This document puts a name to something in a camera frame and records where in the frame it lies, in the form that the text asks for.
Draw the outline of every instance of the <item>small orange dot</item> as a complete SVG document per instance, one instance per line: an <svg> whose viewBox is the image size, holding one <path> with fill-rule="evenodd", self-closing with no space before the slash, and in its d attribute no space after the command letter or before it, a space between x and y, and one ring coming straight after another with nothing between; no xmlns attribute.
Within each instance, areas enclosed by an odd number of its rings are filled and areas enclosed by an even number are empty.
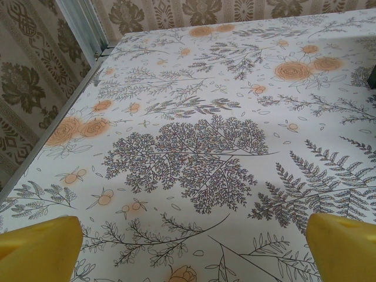
<svg viewBox="0 0 376 282"><path fill-rule="evenodd" d="M75 175L75 174L70 174L70 175L68 175L66 178L65 178L65 183L66 184L72 184L74 181L76 181L77 180L77 175Z"/></svg>

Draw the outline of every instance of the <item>damask wallpaper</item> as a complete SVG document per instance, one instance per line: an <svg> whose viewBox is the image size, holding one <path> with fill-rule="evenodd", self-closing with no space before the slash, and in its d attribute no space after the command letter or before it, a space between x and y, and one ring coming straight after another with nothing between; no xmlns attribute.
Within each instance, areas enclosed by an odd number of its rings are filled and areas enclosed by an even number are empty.
<svg viewBox="0 0 376 282"><path fill-rule="evenodd" d="M0 0L0 190L90 66L54 0Z"/></svg>
<svg viewBox="0 0 376 282"><path fill-rule="evenodd" d="M376 0L92 0L110 41L128 32L376 7Z"/></svg>

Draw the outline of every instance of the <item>orange berry print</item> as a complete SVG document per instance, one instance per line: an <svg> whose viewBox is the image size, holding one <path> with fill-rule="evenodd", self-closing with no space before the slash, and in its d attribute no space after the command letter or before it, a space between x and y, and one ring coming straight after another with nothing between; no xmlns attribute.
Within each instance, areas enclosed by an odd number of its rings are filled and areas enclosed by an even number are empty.
<svg viewBox="0 0 376 282"><path fill-rule="evenodd" d="M112 102L110 100L101 101L93 107L94 112L100 112L101 110L106 110L111 106Z"/></svg>

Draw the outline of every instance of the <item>white tablecloth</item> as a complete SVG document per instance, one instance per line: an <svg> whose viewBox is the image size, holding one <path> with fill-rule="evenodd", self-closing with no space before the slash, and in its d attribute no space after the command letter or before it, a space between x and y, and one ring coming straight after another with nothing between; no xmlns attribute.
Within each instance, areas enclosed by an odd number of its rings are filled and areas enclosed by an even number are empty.
<svg viewBox="0 0 376 282"><path fill-rule="evenodd" d="M376 219L375 26L369 9L126 35L0 232L78 216L71 281L321 281L309 215Z"/></svg>

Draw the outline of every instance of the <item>tree branch illustration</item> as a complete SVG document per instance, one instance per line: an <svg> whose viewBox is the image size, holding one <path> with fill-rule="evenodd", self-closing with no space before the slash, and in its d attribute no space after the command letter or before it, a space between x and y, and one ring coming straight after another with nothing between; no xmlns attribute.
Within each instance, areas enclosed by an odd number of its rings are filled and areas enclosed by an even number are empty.
<svg viewBox="0 0 376 282"><path fill-rule="evenodd" d="M69 188L61 188L52 184L51 188L42 189L38 184L29 181L31 186L23 184L22 188L16 188L18 197L7 197L0 206L0 213L11 209L14 214L12 217L20 218L28 216L29 220L37 219L48 214L48 208L55 205L70 207L71 202L77 198L77 195L69 190ZM43 197L49 194L50 200ZM27 202L26 204L18 204L19 201Z"/></svg>
<svg viewBox="0 0 376 282"><path fill-rule="evenodd" d="M328 25L326 25L324 29L312 33L310 36L308 36L308 38L311 38L315 34L322 33L322 32L347 32L344 28L347 28L349 26L361 28L362 24L366 24L366 23L368 24L376 23L376 16L370 17L368 19L361 19L359 21L357 21L355 17L347 19L345 22L332 21Z"/></svg>
<svg viewBox="0 0 376 282"><path fill-rule="evenodd" d="M272 27L272 28L251 28L246 31L234 31L234 34L241 36L241 37L248 37L251 35L256 35L264 39L270 39L275 37L294 37L294 36L301 36L308 33L308 29L303 30L293 30L288 26L282 27Z"/></svg>
<svg viewBox="0 0 376 282"><path fill-rule="evenodd" d="M114 260L115 266L125 263L134 263L135 257L141 251L146 251L152 255L150 258L151 266L161 266L164 264L173 264L173 254L177 252L177 255L182 257L183 253L188 252L185 245L185 241L205 233L224 222L228 216L217 224L209 227L208 229L202 229L198 227L196 223L189 224L185 226L184 224L177 224L173 217L167 218L167 214L163 213L162 216L162 227L167 226L169 232L173 233L177 231L180 233L180 237L175 237L174 239L169 236L163 236L160 233L152 233L150 231L143 231L141 229L141 223L139 219L132 220L129 223L128 231L133 232L133 242L125 242L126 235L119 233L119 229L116 223L110 223L106 221L102 225L104 233L100 236L98 232L95 232L94 236L91 236L90 227L82 227L83 236L87 240L84 241L81 251L86 250L94 251L96 253L98 250L103 251L107 244L111 244L111 247L122 245L126 247L125 251L120 252L120 257Z"/></svg>
<svg viewBox="0 0 376 282"><path fill-rule="evenodd" d="M238 102L232 102L226 98L214 99L208 104L202 104L202 102L205 102L205 100L192 96L179 102L168 100L162 103L155 103L145 109L146 113L144 116L158 113L161 114L161 118L167 120L174 120L175 118L187 119L195 113L215 115L221 110L240 108Z"/></svg>
<svg viewBox="0 0 376 282"><path fill-rule="evenodd" d="M245 206L257 181L235 156L269 155L264 132L251 120L213 115L211 122L171 123L159 136L132 133L113 144L105 157L108 179L127 172L125 183L134 193L151 193L158 186L184 188L199 213L214 206L237 210Z"/></svg>
<svg viewBox="0 0 376 282"><path fill-rule="evenodd" d="M345 112L357 114L350 115L348 117L343 117L343 120L341 121L342 124L346 124L347 122L355 123L357 121L367 121L376 123L376 116L369 114L367 112L368 108L366 108L364 105L357 106L356 101L338 98L337 102L331 103L326 101L325 97L322 96L310 94L310 97L313 100L313 102L308 102L306 100L298 100L298 98L285 95L278 95L278 99L275 99L272 96L263 96L261 98L258 98L257 101L264 107L273 105L278 106L281 103L284 103L285 105L291 104L291 106L289 106L288 108L290 110L295 111L300 111L304 108L311 108L313 106L317 106L317 109L311 109L311 113L317 117L321 116L325 112Z"/></svg>
<svg viewBox="0 0 376 282"><path fill-rule="evenodd" d="M373 161L374 152L371 151L371 146L342 138L365 151L364 154L371 156L371 162ZM337 213L360 221L366 217L364 212L374 210L373 206L376 204L370 200L375 199L376 186L369 183L375 181L376 176L366 176L374 170L372 166L359 169L362 162L345 166L349 156L337 159L338 152L330 154L329 150L318 148L309 140L305 143L310 152L314 153L315 157L319 157L320 161L329 167L329 171L334 172L334 175L329 175L327 169L320 171L319 166L309 163L291 151L290 156L305 176L306 182L300 183L301 178L294 180L293 175L277 163L278 175L286 189L281 190L266 182L270 197L259 193L260 202L255 203L255 208L249 217L271 220L274 216L281 227L287 227L292 221L305 234L308 210L315 213ZM308 189L304 187L307 183L310 187Z"/></svg>
<svg viewBox="0 0 376 282"><path fill-rule="evenodd" d="M165 51L148 49L147 47L144 47L142 45L134 45L132 50L130 50L128 48L118 47L118 48L115 49L115 52L111 53L111 56L113 57L113 59L115 61L117 61L118 59L120 59L123 56L132 55L130 57L130 61L131 61L133 59L137 59L140 56L152 54L152 53L155 53L155 52L156 53L165 53L165 54L170 55L170 53L165 52Z"/></svg>
<svg viewBox="0 0 376 282"><path fill-rule="evenodd" d="M204 84L206 79L209 78L195 78L193 72L186 69L164 71L157 76L146 68L137 67L128 72L128 76L124 79L125 83L116 80L103 82L98 97L99 99L111 98L121 101L145 92L154 96L171 91L170 94L174 99L182 100L197 94L203 87L207 87ZM185 88L179 88L177 85L181 81L192 81L194 83Z"/></svg>
<svg viewBox="0 0 376 282"><path fill-rule="evenodd" d="M203 53L201 57L195 58L199 62L194 62L190 68L195 68L199 72L210 72L215 64L227 66L227 70L236 74L235 79L244 80L248 73L253 72L257 63L262 63L262 51L272 47L260 48L256 45L241 44L235 42L216 42L211 46L210 54Z"/></svg>

